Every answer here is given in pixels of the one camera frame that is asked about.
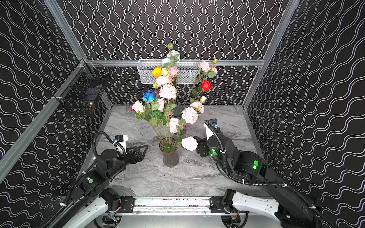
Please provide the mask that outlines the dark pink glass vase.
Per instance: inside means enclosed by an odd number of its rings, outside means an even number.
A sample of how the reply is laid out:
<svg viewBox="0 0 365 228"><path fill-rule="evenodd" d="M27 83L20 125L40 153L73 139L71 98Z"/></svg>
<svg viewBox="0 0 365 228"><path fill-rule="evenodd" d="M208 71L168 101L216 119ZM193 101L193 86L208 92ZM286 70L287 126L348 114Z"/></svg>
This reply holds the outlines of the dark pink glass vase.
<svg viewBox="0 0 365 228"><path fill-rule="evenodd" d="M159 148L163 153L163 163L166 167L173 168L179 163L176 140L166 137L159 143Z"/></svg>

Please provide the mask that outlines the blue purple glass vase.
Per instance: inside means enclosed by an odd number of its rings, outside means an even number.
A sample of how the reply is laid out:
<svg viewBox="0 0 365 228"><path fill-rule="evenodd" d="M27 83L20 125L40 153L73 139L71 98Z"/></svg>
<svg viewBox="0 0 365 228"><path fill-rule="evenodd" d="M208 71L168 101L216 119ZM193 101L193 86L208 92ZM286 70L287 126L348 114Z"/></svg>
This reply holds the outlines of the blue purple glass vase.
<svg viewBox="0 0 365 228"><path fill-rule="evenodd" d="M181 124L183 106L177 106L173 111L172 118L170 119L170 132L176 134L178 132L178 125L185 128L185 124Z"/></svg>

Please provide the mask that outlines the cream pink rose stem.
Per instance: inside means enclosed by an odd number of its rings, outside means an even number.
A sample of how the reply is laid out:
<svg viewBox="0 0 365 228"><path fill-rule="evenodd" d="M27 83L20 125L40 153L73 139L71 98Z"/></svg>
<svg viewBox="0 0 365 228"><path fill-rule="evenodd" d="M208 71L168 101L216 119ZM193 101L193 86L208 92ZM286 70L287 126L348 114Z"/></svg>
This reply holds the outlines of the cream pink rose stem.
<svg viewBox="0 0 365 228"><path fill-rule="evenodd" d="M160 126L163 126L163 113L159 111L159 107L160 104L157 103L157 99L152 102L146 101L145 103L136 101L132 105L136 118L139 121L147 121L160 140L163 140L165 136L160 131Z"/></svg>

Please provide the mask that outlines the large red rose stem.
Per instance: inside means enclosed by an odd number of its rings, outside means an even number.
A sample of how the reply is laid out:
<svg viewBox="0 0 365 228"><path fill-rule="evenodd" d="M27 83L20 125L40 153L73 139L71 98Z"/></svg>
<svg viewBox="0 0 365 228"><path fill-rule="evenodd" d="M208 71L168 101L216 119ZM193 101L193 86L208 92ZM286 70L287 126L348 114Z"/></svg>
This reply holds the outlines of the large red rose stem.
<svg viewBox="0 0 365 228"><path fill-rule="evenodd" d="M209 91L210 89L212 89L213 86L211 84L211 82L209 82L208 80L204 80L200 86L200 89L195 89L193 88L192 91L191 91L191 97L189 98L189 101L191 103L193 102L197 102L198 100L200 100L200 96Z"/></svg>

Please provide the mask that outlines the large pink peony spray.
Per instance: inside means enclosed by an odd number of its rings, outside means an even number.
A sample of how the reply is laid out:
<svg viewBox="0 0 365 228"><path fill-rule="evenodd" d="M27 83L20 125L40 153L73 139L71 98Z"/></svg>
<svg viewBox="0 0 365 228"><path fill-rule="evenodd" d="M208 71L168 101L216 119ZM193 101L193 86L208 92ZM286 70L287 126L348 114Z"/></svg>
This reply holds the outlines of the large pink peony spray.
<svg viewBox="0 0 365 228"><path fill-rule="evenodd" d="M177 89L172 84L153 83L153 86L156 97L151 107L152 114L157 119L156 124L163 127L165 136L167 136L167 129L171 134L177 134L180 120L173 117L174 109L177 107Z"/></svg>

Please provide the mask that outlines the pink peony spray stem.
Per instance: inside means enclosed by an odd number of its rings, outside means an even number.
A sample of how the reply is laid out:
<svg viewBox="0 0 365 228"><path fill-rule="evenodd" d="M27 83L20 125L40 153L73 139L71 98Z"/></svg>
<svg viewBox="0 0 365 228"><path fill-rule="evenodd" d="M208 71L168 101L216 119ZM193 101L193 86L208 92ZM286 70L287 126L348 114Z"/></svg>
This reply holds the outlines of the pink peony spray stem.
<svg viewBox="0 0 365 228"><path fill-rule="evenodd" d="M201 84L204 80L209 81L210 79L213 79L214 77L216 77L218 75L218 69L217 69L217 66L216 66L217 63L218 63L218 60L214 59L212 61L212 63L210 63L208 61L201 61L198 64L198 69L200 70L200 72L197 75L197 77L195 78L195 80L193 82L193 85L191 86L191 89L190 89L189 94L188 94L187 102L191 103L189 101L189 98L191 97L191 91L192 91L193 88L199 90L200 86L201 86Z"/></svg>

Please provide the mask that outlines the pink rosebud stem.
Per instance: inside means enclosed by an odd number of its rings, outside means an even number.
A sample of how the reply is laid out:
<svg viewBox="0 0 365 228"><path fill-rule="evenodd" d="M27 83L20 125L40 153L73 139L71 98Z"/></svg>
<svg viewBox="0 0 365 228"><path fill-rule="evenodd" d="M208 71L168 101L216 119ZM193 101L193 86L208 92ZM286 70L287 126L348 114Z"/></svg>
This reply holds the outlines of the pink rosebud stem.
<svg viewBox="0 0 365 228"><path fill-rule="evenodd" d="M178 89L177 89L177 75L179 72L179 69L176 66L169 67L169 80L171 82L171 92L170 92L170 98L174 99L175 102L178 104Z"/></svg>

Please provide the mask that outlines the yellow rose stem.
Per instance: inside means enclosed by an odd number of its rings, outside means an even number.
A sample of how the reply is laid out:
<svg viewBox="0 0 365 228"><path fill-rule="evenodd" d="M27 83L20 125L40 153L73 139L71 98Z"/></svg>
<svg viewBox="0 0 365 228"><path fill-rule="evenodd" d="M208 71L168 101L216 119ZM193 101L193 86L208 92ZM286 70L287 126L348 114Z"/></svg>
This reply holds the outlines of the yellow rose stem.
<svg viewBox="0 0 365 228"><path fill-rule="evenodd" d="M153 75L153 77L154 77L154 78L159 78L159 77L162 75L162 71L163 71L163 69L162 69L160 66L156 67L156 68L152 71L152 75Z"/></svg>

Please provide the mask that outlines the cream white rose stem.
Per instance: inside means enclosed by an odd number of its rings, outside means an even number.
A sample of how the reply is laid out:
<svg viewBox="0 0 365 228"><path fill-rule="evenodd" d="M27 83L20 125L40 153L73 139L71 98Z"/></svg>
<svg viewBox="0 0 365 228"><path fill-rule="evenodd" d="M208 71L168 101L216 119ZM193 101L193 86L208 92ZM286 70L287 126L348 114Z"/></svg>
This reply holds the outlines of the cream white rose stem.
<svg viewBox="0 0 365 228"><path fill-rule="evenodd" d="M162 68L162 71L161 71L161 75L164 76L164 77L168 77L169 76L169 70L165 67Z"/></svg>

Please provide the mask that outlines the white flower stem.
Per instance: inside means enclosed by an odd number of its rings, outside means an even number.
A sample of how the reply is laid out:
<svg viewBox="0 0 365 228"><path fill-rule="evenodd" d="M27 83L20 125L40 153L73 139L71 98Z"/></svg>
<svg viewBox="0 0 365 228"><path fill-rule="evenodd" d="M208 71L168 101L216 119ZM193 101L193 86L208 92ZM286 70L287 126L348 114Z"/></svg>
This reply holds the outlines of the white flower stem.
<svg viewBox="0 0 365 228"><path fill-rule="evenodd" d="M169 69L169 67L175 67L176 64L180 61L180 53L173 48L172 43L168 43L166 45L166 48L168 50L166 58L161 60L162 67L165 67Z"/></svg>

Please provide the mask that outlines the pink spray flower stem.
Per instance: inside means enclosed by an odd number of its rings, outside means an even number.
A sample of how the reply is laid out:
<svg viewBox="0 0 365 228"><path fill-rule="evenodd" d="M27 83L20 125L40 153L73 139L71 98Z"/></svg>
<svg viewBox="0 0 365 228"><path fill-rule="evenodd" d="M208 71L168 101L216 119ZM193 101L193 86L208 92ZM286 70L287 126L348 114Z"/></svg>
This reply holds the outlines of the pink spray flower stem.
<svg viewBox="0 0 365 228"><path fill-rule="evenodd" d="M197 122L198 118L204 113L204 102L206 101L206 96L202 96L198 102L191 103L188 107L185 107L182 111L181 124L194 124ZM177 138L181 138L185 128L178 125L178 132L175 134Z"/></svg>

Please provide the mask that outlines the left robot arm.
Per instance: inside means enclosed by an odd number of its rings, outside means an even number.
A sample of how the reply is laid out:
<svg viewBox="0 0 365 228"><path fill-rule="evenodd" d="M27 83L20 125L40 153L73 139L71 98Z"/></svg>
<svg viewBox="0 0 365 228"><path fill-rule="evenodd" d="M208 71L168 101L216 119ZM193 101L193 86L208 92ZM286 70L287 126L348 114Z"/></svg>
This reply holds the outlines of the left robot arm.
<svg viewBox="0 0 365 228"><path fill-rule="evenodd" d="M71 186L65 199L43 222L40 228L76 228L109 211L121 210L119 194L109 187L110 182L130 164L141 162L148 145L131 147L118 152L106 149L98 155Z"/></svg>

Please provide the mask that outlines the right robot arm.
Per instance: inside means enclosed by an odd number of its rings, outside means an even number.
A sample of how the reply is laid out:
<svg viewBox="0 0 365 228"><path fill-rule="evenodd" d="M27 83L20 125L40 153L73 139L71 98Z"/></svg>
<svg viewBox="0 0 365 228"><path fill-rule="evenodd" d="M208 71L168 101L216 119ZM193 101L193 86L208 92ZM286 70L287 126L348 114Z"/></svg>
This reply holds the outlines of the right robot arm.
<svg viewBox="0 0 365 228"><path fill-rule="evenodd" d="M228 189L221 201L211 201L212 213L253 212L277 221L283 228L321 227L314 200L299 194L286 184L256 153L240 151L230 138L223 135L219 137L227 150L226 159L223 159L214 136L197 137L197 153L201 157L212 157L218 171L225 178L244 186L258 187L269 194L271 199L248 196Z"/></svg>

